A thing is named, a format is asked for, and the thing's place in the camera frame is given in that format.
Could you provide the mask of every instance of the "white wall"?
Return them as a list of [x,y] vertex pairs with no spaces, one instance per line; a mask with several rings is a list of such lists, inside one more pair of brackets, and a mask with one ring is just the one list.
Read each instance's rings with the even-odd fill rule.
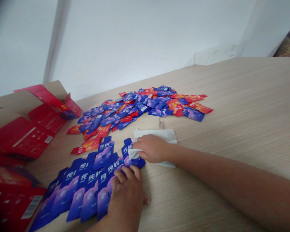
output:
[[0,96],[41,84],[57,1],[0,1]]
[[241,41],[256,0],[71,1],[50,81],[74,100],[193,65]]
[[290,0],[259,0],[239,56],[273,56],[290,30]]

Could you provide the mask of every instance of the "table surface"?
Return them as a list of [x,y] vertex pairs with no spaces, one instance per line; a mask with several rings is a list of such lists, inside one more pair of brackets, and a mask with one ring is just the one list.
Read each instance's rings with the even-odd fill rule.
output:
[[[167,85],[182,94],[206,94],[201,102],[214,111],[202,122],[187,117],[145,114],[121,131],[110,133],[121,155],[133,131],[174,129],[178,144],[229,157],[290,179],[290,58],[234,58],[211,66],[194,65],[128,84],[77,101],[83,110],[118,93]],[[68,121],[42,156],[26,167],[45,186],[59,170],[70,166],[82,135],[66,135],[77,120]],[[263,231],[219,194],[187,171],[147,163],[142,169],[144,191],[152,199],[144,206],[139,231]],[[85,231],[96,217],[81,224],[66,223],[61,214],[39,231]]]

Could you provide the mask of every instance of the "cardboard box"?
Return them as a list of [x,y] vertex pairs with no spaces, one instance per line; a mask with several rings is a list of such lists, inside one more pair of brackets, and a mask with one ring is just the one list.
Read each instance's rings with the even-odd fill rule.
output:
[[0,229],[25,231],[45,192],[24,169],[0,166]]
[[0,103],[0,154],[25,162],[37,159],[54,138],[41,125],[30,122]]
[[15,168],[23,168],[26,166],[26,162],[17,160],[17,159],[12,159],[7,156],[2,156],[0,155],[0,166],[10,166],[10,167],[15,167]]
[[0,103],[53,133],[57,133],[66,122],[48,104],[43,103],[28,90],[2,96]]
[[71,99],[71,94],[66,92],[60,81],[54,81],[44,85],[34,85],[14,90],[14,92],[22,90],[29,90],[66,120],[76,119],[81,115],[81,108]]

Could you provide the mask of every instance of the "pile of packets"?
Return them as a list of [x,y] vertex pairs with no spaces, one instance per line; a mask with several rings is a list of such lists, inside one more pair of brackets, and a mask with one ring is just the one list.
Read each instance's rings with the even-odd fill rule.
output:
[[67,222],[81,218],[84,222],[97,214],[101,220],[106,214],[112,195],[114,171],[122,166],[145,166],[138,157],[129,159],[128,149],[132,148],[131,138],[124,140],[122,157],[114,153],[114,141],[108,136],[99,145],[97,152],[89,153],[86,159],[73,161],[70,168],[61,170],[50,183],[30,231],[35,231],[69,210]]
[[164,85],[119,95],[122,98],[116,101],[107,100],[99,107],[84,112],[78,120],[83,125],[73,126],[68,130],[67,134],[83,133],[85,141],[80,147],[74,148],[71,154],[79,155],[97,149],[101,138],[106,137],[109,131],[122,130],[145,112],[159,117],[186,116],[201,122],[205,114],[213,111],[197,102],[207,97],[206,95],[178,94]]

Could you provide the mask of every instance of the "hand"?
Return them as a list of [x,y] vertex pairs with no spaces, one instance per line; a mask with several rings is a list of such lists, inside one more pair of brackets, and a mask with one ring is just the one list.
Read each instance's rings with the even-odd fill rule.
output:
[[126,176],[114,172],[108,217],[116,231],[138,231],[143,203],[150,204],[149,197],[143,194],[141,171],[133,165],[130,168],[122,167]]
[[143,135],[133,143],[133,148],[143,150],[138,152],[140,157],[150,163],[166,161],[172,151],[172,146],[174,144],[168,143],[156,135]]

